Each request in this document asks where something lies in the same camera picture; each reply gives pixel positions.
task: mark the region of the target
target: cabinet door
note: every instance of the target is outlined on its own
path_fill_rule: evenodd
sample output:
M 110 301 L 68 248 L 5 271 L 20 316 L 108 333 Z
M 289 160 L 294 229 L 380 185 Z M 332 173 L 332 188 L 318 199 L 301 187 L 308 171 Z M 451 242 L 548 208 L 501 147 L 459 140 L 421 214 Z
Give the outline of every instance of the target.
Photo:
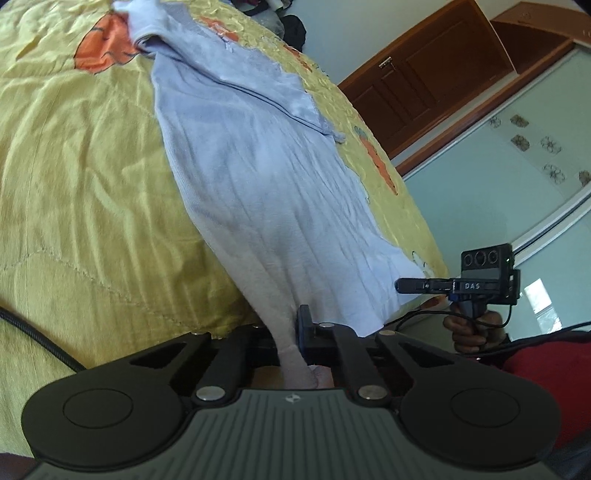
M 390 158 L 512 70 L 473 0 L 454 0 L 341 87 Z

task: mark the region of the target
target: light blue cloth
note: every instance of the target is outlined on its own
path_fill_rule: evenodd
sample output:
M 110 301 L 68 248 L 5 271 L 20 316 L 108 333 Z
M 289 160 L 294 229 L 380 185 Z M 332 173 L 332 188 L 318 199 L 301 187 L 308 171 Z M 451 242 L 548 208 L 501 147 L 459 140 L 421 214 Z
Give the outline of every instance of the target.
M 382 237 L 337 153 L 343 135 L 297 75 L 196 24 L 181 4 L 114 6 L 155 57 L 156 114 L 189 216 L 268 326 L 288 388 L 309 388 L 298 306 L 366 336 L 412 298 L 395 281 L 423 273 Z

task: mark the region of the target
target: black cable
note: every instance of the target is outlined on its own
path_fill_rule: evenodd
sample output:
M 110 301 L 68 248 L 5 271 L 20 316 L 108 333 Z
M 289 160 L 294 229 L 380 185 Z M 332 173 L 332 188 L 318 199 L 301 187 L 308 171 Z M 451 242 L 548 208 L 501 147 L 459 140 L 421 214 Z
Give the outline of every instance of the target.
M 452 315 L 454 317 L 460 317 L 462 319 L 466 319 L 470 322 L 473 322 L 477 325 L 482 325 L 487 328 L 499 329 L 499 328 L 504 328 L 507 326 L 507 324 L 509 323 L 509 320 L 511 320 L 511 313 L 512 312 L 513 312 L 513 305 L 509 305 L 509 316 L 507 317 L 505 323 L 503 323 L 501 325 L 495 325 L 493 323 L 482 322 L 480 320 L 473 319 L 472 317 L 469 317 L 468 315 L 464 315 L 463 313 L 460 313 L 460 312 L 442 312 L 441 310 L 413 310 L 411 312 L 408 312 L 406 315 L 403 315 L 398 320 L 395 320 L 393 323 L 396 323 L 396 327 L 394 328 L 394 330 L 396 332 L 399 332 L 405 323 L 407 323 L 411 318 L 416 317 L 417 315 L 423 315 L 423 314 L 426 314 L 426 315 Z
M 53 343 L 49 338 L 43 335 L 39 330 L 37 330 L 34 326 L 29 325 L 25 320 L 20 319 L 12 312 L 0 307 L 0 318 L 6 320 L 10 325 L 15 326 L 18 328 L 22 333 L 28 335 L 30 338 L 35 340 L 39 345 L 41 345 L 45 350 L 51 353 L 54 357 L 56 357 L 60 362 L 65 364 L 65 366 L 71 368 L 74 372 L 78 373 L 83 370 L 86 370 L 84 365 L 80 362 L 75 360 L 72 356 L 67 354 L 64 350 L 58 347 L 55 343 Z

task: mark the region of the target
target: bed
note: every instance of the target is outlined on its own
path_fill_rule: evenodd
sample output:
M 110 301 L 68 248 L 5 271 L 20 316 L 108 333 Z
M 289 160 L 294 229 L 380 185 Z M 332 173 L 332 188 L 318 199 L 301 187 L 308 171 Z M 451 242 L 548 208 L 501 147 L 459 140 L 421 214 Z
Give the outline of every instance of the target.
M 402 179 L 330 79 L 233 7 L 188 4 L 197 21 L 301 76 L 345 133 L 339 154 L 384 237 L 429 276 L 445 277 Z M 257 321 L 187 216 L 154 115 L 151 60 L 125 29 L 103 0 L 11 0 L 0 9 L 0 305 L 86 367 Z M 22 407 L 72 372 L 4 322 L 0 345 L 0 452 L 30 456 Z

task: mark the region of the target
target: finger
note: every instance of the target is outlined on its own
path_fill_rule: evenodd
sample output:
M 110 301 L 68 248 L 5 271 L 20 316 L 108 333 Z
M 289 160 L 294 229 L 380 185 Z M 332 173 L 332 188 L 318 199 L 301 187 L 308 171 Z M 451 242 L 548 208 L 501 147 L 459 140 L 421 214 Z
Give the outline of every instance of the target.
M 486 339 L 480 335 L 459 335 L 454 333 L 452 335 L 452 340 L 463 346 L 481 346 L 486 343 Z
M 454 333 L 459 333 L 460 335 L 473 335 L 474 329 L 472 324 L 470 324 L 467 320 L 461 319 L 458 317 L 447 316 L 443 319 L 443 326 L 447 330 L 451 330 Z
M 491 325 L 502 325 L 503 324 L 503 317 L 498 312 L 492 312 L 488 310 L 482 317 L 478 320 L 481 322 L 489 323 Z
M 478 353 L 480 351 L 480 348 L 477 346 L 463 346 L 458 345 L 457 343 L 454 344 L 454 348 L 456 349 L 456 352 L 460 353 Z

